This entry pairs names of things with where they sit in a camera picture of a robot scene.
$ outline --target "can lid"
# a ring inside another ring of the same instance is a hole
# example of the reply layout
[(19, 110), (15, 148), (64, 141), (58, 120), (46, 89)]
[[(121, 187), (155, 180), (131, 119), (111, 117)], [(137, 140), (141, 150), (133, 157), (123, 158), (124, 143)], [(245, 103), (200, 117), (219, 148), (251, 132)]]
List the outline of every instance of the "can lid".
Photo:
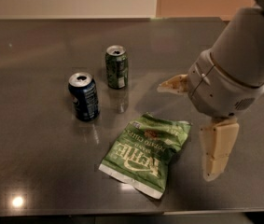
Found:
[(121, 56), (126, 52), (125, 48), (123, 48), (120, 45), (114, 45), (109, 48), (107, 48), (106, 53), (108, 53), (111, 56)]
[(85, 87), (89, 85), (92, 81), (92, 76), (86, 72), (78, 72), (70, 76), (69, 84), (73, 87)]

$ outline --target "chip bag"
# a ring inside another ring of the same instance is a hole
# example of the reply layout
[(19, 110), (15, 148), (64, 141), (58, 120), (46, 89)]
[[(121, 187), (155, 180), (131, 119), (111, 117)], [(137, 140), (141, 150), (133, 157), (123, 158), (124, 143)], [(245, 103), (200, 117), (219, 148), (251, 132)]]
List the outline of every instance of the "chip bag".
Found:
[(166, 188), (168, 164), (187, 140), (190, 127), (188, 122), (146, 113), (129, 122), (99, 170), (159, 199)]

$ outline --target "dark blue soda can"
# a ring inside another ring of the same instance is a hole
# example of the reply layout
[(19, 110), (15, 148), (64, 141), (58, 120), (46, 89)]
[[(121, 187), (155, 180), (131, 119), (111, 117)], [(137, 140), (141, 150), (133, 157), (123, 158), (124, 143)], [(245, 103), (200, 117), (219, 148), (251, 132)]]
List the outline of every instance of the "dark blue soda can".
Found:
[(70, 76), (68, 90), (73, 97), (78, 119), (91, 121), (99, 115), (96, 85), (89, 73), (79, 72)]

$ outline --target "orange wall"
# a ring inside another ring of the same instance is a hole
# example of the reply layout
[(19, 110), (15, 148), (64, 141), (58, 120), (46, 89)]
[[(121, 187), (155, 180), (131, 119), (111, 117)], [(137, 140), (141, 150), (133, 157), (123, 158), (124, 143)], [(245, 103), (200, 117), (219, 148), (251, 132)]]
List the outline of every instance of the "orange wall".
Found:
[(220, 17), (229, 21), (240, 7), (254, 0), (158, 0), (157, 17)]

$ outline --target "soda can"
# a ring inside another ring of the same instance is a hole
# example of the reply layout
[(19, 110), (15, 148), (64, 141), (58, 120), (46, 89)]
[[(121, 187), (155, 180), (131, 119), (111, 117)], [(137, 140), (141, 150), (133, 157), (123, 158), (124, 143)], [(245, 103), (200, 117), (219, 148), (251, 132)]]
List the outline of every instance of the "soda can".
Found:
[(69, 78), (68, 90), (73, 97), (76, 117), (82, 121), (95, 119), (100, 109), (95, 81), (86, 72), (75, 73)]
[(114, 89), (121, 89), (128, 85), (128, 55), (125, 48), (114, 45), (105, 54), (107, 84)]

